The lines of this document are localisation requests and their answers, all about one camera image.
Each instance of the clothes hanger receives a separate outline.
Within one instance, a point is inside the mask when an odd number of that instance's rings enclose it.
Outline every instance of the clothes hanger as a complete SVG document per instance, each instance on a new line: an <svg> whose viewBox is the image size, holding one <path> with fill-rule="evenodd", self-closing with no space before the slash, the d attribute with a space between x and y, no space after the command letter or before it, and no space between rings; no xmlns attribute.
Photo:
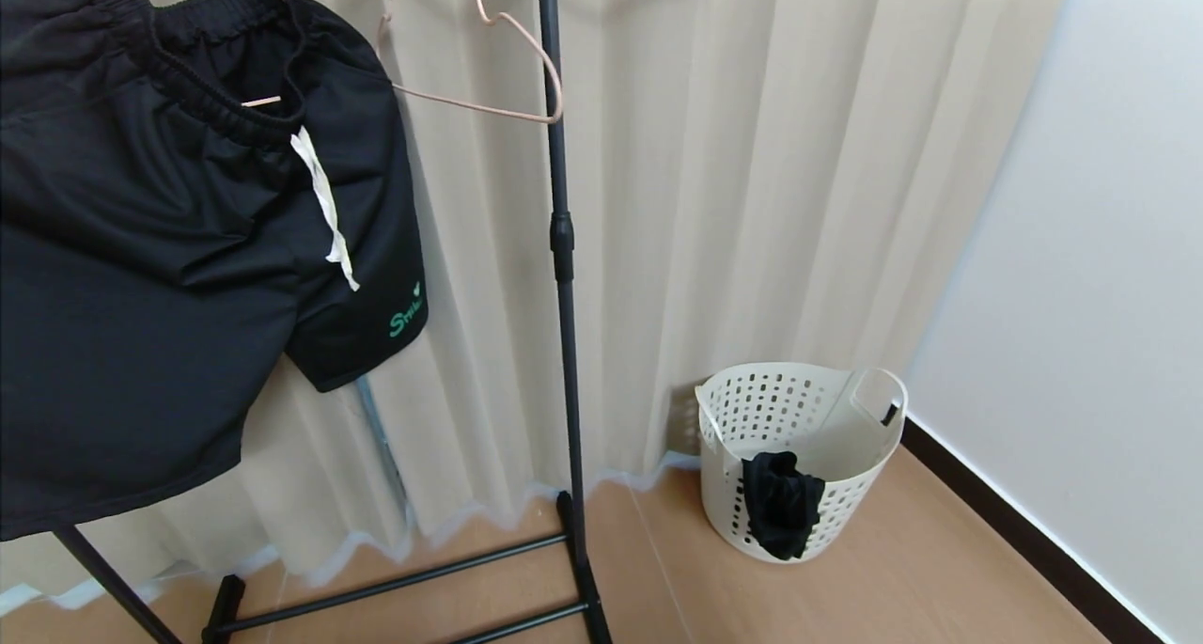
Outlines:
<svg viewBox="0 0 1203 644"><path fill-rule="evenodd" d="M492 105L479 105L479 104L472 104L472 101L461 101L458 99L450 99L450 96L438 96L433 94L427 94L425 91L417 91L415 90L415 88L401 87L397 83L392 83L392 87L396 88L396 90L398 91L404 91L405 94L413 96L421 96L421 99L427 99L429 101L439 101L440 104L458 105L458 107L461 108L478 110L481 113L491 113L493 116L502 116L504 118L516 118L517 120L529 120L544 125L551 125L558 123L559 118L562 118L564 113L564 88L559 78L559 71L556 69L555 63L551 63L551 58L547 57L546 52L544 52L543 46L539 45L539 41L534 40L534 36L532 36L531 33L527 31L526 28L523 28L522 24L520 24L514 17L510 17L510 14L506 13L506 11L498 11L496 17L490 17L490 14L485 11L485 1L484 0L475 0L475 1L476 1L476 13L480 14L480 19L482 23L486 24L486 26L494 26L494 24L497 24L498 22L505 22L508 24L511 24L511 26L514 26L515 30L517 30L517 33L521 33L523 39L527 41L527 45L529 45L531 48L535 49L535 53L539 54L539 58L543 61L544 70L546 70L547 77L551 78L552 91L556 96L556 108L552 111L552 114L538 116L534 113L521 113L517 112L516 110L493 108ZM380 24L377 28L377 45L375 45L377 57L380 57L380 49L384 45L384 36L387 33L387 24L390 22L392 22L392 12L386 8L383 17L380 17ZM267 99L244 101L243 105L248 108L253 108L255 107L255 105L275 104L275 101L279 100L280 100L279 96L267 96Z"/></svg>

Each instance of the beige curtain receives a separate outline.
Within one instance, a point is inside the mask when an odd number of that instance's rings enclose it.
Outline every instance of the beige curtain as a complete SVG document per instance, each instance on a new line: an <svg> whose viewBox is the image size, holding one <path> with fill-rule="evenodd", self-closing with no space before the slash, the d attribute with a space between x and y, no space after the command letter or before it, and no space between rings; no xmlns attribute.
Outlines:
<svg viewBox="0 0 1203 644"><path fill-rule="evenodd" d="M176 0L154 0L172 2ZM319 0L373 36L384 0ZM538 30L535 0L485 0ZM646 473L682 389L795 359L905 368L991 185L1061 0L561 0L585 461ZM395 0L414 88L543 108L537 58L469 0ZM432 315L368 377L410 522L567 484L541 126L405 100ZM408 528L354 388L282 361L244 463L87 525L131 580L273 544L319 567ZM52 538L4 585L85 579Z"/></svg>

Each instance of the clothes rack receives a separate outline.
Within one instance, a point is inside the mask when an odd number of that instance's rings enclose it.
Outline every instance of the clothes rack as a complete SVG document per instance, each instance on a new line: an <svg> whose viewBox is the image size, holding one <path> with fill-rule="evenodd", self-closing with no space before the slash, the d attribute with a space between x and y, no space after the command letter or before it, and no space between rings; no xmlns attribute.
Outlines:
<svg viewBox="0 0 1203 644"><path fill-rule="evenodd" d="M539 28L543 33L543 48L561 69L559 63L559 7L558 0L539 0ZM547 107L555 105L551 79L544 75L544 87L547 95ZM573 219L568 211L568 175L564 163L564 125L563 120L547 125L547 147L551 170L551 252L553 271L559 301L559 336L564 368L564 403L568 424L568 457L571 471L571 490L562 491L556 501L563 531L544 538L510 545L474 557L448 563L423 572L389 579L381 583L314 599L283 609L277 609L250 618L237 618L238 603L245 585L242 579L227 575L221 580L214 599L209 622L201 633L202 644L229 644L233 633L254 627L266 626L277 621L292 619L322 609L348 604L357 599L374 597L402 587L408 587L426 580L438 579L456 572L467 571L481 565L515 557L529 550L537 550L563 543L567 546L573 575L576 580L577 598L571 604L556 607L534 616L493 627L488 631L456 640L456 644L484 644L494 642L547 622L583 614L585 627L592 644L610 644L610 631L602 610L602 599L589 566L588 549L585 543L585 491L581 472L581 427L580 392L576 378L576 331L573 308ZM84 538L77 527L67 527L55 532L59 542L79 563L108 591L109 595L129 613L134 620L150 636L156 644L182 644L182 640L167 628L164 622L138 598L108 562Z"/></svg>

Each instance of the white laundry basket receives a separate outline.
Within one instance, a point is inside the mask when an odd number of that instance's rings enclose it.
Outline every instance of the white laundry basket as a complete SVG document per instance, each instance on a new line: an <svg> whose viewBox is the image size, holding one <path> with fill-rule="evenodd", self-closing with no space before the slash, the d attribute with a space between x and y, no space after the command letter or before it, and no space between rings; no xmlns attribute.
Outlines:
<svg viewBox="0 0 1203 644"><path fill-rule="evenodd" d="M877 383L884 379L893 383ZM835 540L897 448L907 403L906 386L885 370L846 372L798 362L730 367L695 394L705 442L701 500L710 524L742 553L782 565L813 559ZM894 401L899 410L883 425ZM819 521L799 559L774 557L748 530L743 459L763 451L794 451L798 472L826 481Z"/></svg>

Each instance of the black garment in basket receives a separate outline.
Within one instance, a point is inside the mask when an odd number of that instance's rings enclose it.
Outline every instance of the black garment in basket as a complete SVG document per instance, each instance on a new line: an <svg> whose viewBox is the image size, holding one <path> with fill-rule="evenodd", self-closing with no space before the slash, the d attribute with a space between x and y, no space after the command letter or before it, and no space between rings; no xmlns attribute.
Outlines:
<svg viewBox="0 0 1203 644"><path fill-rule="evenodd" d="M789 451L757 454L743 461L743 500L748 532L778 560L802 556L811 530L819 521L819 501L826 486L820 478L798 472Z"/></svg>
<svg viewBox="0 0 1203 644"><path fill-rule="evenodd" d="M325 6L0 0L0 538L233 467L282 353L327 391L422 330L397 99Z"/></svg>

